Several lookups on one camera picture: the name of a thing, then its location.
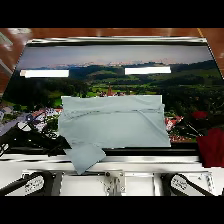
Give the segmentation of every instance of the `wooden surface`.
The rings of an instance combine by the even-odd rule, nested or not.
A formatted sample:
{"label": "wooden surface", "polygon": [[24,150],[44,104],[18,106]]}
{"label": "wooden surface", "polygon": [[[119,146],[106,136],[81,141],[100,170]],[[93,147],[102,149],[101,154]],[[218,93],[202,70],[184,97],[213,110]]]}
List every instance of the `wooden surface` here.
{"label": "wooden surface", "polygon": [[[0,45],[0,59],[14,69],[26,41],[34,38],[81,36],[192,36],[206,37],[219,68],[224,72],[224,28],[29,28],[29,33],[13,33],[0,28],[13,45]],[[7,86],[8,77],[0,71],[0,93]]]}

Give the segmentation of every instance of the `flat screen display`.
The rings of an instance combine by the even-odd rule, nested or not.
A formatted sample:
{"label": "flat screen display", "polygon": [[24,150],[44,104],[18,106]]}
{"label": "flat screen display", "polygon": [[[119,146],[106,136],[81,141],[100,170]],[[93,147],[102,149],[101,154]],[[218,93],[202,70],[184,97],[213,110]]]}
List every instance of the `flat screen display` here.
{"label": "flat screen display", "polygon": [[171,142],[196,142],[185,122],[192,113],[224,111],[223,79],[208,46],[26,47],[2,98],[0,136],[43,111],[52,119],[39,116],[34,127],[41,132],[48,124],[56,132],[61,96],[125,95],[162,95]]}

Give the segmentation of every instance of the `microfiber cloth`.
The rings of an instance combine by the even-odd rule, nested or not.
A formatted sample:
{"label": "microfiber cloth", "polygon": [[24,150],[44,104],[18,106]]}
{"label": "microfiber cloth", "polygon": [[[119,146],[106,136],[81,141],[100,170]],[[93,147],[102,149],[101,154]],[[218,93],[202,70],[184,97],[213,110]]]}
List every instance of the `microfiber cloth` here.
{"label": "microfiber cloth", "polygon": [[161,95],[62,97],[59,134],[78,174],[102,160],[102,148],[170,147]]}
{"label": "microfiber cloth", "polygon": [[197,137],[203,166],[224,167],[224,131],[220,128],[208,130],[207,136]]}

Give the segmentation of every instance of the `cloth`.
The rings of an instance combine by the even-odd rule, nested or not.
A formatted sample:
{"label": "cloth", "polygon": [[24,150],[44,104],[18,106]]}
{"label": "cloth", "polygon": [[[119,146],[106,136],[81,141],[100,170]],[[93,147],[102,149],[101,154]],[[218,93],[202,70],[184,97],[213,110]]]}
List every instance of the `cloth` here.
{"label": "cloth", "polygon": [[224,131],[219,128],[208,130],[207,136],[197,137],[203,166],[224,167]]}
{"label": "cloth", "polygon": [[102,148],[170,147],[160,95],[62,97],[62,103],[59,134],[72,148],[65,152],[78,173],[105,157]]}

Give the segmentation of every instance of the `light blue cloth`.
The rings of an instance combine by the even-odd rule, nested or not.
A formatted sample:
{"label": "light blue cloth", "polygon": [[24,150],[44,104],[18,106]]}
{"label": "light blue cloth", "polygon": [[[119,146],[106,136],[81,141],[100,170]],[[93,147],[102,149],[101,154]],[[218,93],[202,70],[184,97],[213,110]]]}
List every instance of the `light blue cloth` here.
{"label": "light blue cloth", "polygon": [[170,147],[162,96],[62,97],[59,134],[76,171],[102,160],[102,148]]}

